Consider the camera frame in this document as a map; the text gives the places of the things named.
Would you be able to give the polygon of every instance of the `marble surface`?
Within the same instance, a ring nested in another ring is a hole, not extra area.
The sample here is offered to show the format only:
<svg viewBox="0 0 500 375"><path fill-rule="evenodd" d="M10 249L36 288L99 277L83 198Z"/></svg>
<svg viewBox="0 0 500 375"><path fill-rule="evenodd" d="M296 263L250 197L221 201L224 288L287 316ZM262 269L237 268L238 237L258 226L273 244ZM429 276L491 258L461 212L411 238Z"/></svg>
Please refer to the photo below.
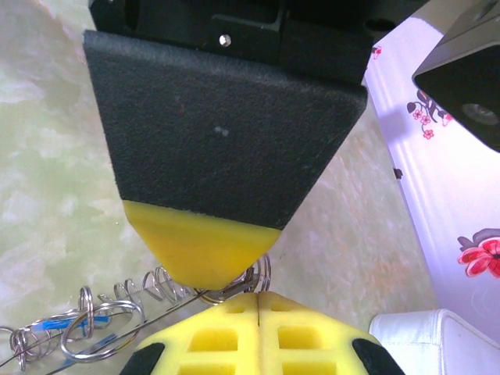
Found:
<svg viewBox="0 0 500 375"><path fill-rule="evenodd" d="M114 184L81 46L87 3L2 3L0 325L157 265ZM362 329L378 313L437 307L371 103L270 254L272 290Z"/></svg>

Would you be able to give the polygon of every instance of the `yellow foam block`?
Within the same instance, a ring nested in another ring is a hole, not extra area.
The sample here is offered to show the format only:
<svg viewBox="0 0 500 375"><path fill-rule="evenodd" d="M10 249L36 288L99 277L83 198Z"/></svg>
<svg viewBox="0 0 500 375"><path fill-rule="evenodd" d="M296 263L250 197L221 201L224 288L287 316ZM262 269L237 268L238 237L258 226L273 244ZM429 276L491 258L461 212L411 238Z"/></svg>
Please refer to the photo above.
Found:
<svg viewBox="0 0 500 375"><path fill-rule="evenodd" d="M360 338L379 345L368 333L262 292L201 312L138 349L165 345L148 375L367 375L352 347Z"/></svg>
<svg viewBox="0 0 500 375"><path fill-rule="evenodd" d="M178 283L219 290L268 252L276 229L124 201L127 218Z"/></svg>

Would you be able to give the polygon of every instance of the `keyring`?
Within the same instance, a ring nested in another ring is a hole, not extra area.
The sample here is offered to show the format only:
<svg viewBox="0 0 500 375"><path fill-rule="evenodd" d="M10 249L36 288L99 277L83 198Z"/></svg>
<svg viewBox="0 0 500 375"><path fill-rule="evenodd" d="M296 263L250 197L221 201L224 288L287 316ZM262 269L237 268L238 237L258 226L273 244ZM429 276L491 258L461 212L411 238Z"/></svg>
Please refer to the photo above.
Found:
<svg viewBox="0 0 500 375"><path fill-rule="evenodd" d="M140 307L137 303L131 302L131 301L112 301L112 302L103 302L101 305L95 306L93 308L93 313L96 314L99 311L107 311L111 309L116 309L118 307L121 307L123 309L129 309L129 310L137 310L139 315L141 316L141 323L145 321L145 315L144 315L144 310L142 307ZM125 348L127 345L129 345L139 334L139 330L133 332L130 334L129 338L125 341L123 341L121 344L117 345L114 348L105 350L104 352L95 352L91 354L82 354L82 353L74 353L71 352L67 347L68 343L68 338L70 337L70 333L72 330L77 328L80 324L83 323L85 319L87 319L87 311L82 312L62 333L61 337L61 350L64 353L64 355L72 360L73 362L76 363L90 363L94 361L100 361L102 359L109 358L116 353L118 353L120 350Z"/></svg>

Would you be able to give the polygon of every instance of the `coiled wire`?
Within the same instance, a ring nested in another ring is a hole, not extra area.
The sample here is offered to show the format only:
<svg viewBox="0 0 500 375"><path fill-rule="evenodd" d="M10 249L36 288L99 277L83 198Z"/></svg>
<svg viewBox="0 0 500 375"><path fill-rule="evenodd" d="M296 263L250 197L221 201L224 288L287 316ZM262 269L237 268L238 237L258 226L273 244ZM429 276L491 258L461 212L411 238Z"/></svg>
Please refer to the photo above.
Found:
<svg viewBox="0 0 500 375"><path fill-rule="evenodd" d="M176 303L184 298L200 294L200 299L209 305L218 305L221 302L242 292L256 291L260 285L260 291L267 291L270 287L271 264L267 254L258 259L254 266L248 268L242 275L237 277L232 283L220 291L205 292L200 289L185 287L172 280L165 268L159 266L154 270L148 271L141 283L141 289L159 302ZM113 286L115 299L108 295L98 295L98 300L102 303L115 302L119 300L129 300L137 304L141 309L144 308L141 297L138 295L138 288L130 278L123 283L116 283ZM60 320L75 320L83 313L86 314L86 324L83 325L83 332L80 336L69 337L68 342L80 341L92 338L96 329L104 329L111 324L113 316L116 315L109 310L95 313L95 304L92 297L92 291L88 286L80 289L78 298L78 308L71 309L61 314L50 316L49 318L34 321L25 327L14 330L10 327L0 326L0 331L7 332L9 336L10 349L12 357L17 358L22 372L27 369L27 364L43 359L52 354L59 346L60 337L63 330L42 330L34 331L35 326L43 323L50 323ZM96 324L96 316L107 316L107 322ZM5 365L10 359L0 363L0 367Z"/></svg>

